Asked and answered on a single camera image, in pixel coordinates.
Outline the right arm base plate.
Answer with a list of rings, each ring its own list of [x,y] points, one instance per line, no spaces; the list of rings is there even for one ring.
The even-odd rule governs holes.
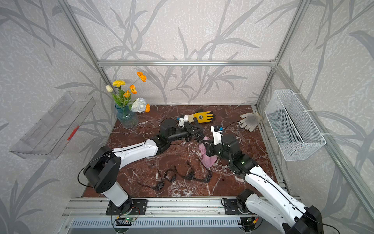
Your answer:
[[[221,199],[221,205],[225,209],[226,215],[246,215],[249,214],[246,204],[240,199]]]

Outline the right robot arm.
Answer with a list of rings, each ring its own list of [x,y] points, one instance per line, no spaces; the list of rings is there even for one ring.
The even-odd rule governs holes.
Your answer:
[[[238,196],[242,212],[255,213],[283,234],[322,234],[320,211],[306,207],[270,178],[251,156],[244,154],[237,139],[231,134],[220,135],[218,141],[203,140],[207,156],[218,156],[228,161],[228,168],[244,178],[266,198],[246,190]]]

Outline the pink fluffy cloth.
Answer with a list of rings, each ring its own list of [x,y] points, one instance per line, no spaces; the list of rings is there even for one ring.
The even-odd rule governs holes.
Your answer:
[[[198,149],[200,150],[201,155],[201,162],[206,168],[212,167],[215,162],[217,161],[217,156],[212,155],[214,152],[214,141],[212,141],[209,137],[205,136],[204,140],[207,140],[206,145],[210,147],[209,149],[206,149],[206,146],[203,143],[198,144]]]

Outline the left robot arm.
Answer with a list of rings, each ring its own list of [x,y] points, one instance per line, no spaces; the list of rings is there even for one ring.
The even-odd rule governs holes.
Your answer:
[[[96,193],[103,194],[114,206],[120,207],[129,200],[129,195],[117,182],[121,168],[165,152],[174,141],[204,139],[203,128],[197,118],[193,119],[193,123],[185,122],[183,127],[178,126],[176,120],[167,118],[159,127],[159,134],[144,142],[116,149],[103,146],[96,152],[82,169],[82,173]]]

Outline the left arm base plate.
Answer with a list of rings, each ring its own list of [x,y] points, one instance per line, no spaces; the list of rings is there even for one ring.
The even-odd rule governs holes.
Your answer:
[[[147,204],[147,199],[128,199],[121,206],[115,206],[114,203],[110,201],[106,210],[106,215],[145,215]]]

